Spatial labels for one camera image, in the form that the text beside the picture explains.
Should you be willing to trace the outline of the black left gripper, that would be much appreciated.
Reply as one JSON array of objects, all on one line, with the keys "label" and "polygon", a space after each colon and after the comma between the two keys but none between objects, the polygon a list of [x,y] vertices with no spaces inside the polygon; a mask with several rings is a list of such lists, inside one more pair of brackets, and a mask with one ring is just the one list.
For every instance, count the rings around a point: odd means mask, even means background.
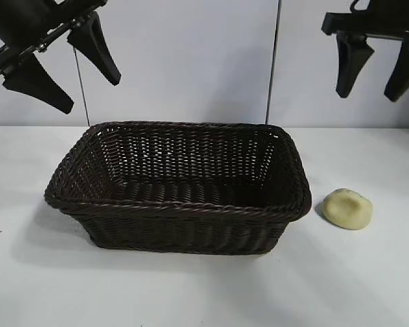
[{"label": "black left gripper", "polygon": [[[67,41],[116,86],[121,73],[107,47],[96,9],[105,1],[0,1],[0,74],[17,58],[45,48],[67,30]],[[4,74],[7,90],[34,97],[64,114],[71,97],[50,77],[34,54]]]}]

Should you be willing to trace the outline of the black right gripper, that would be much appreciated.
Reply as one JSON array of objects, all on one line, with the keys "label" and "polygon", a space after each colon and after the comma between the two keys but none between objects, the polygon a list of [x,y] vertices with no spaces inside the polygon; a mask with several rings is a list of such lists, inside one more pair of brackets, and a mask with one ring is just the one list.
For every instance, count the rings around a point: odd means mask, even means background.
[{"label": "black right gripper", "polygon": [[409,89],[409,0],[371,0],[365,7],[360,1],[352,1],[349,12],[327,12],[321,30],[326,35],[337,34],[335,90],[341,98],[349,96],[360,71],[374,54],[367,37],[403,41],[384,95],[396,102]]}]

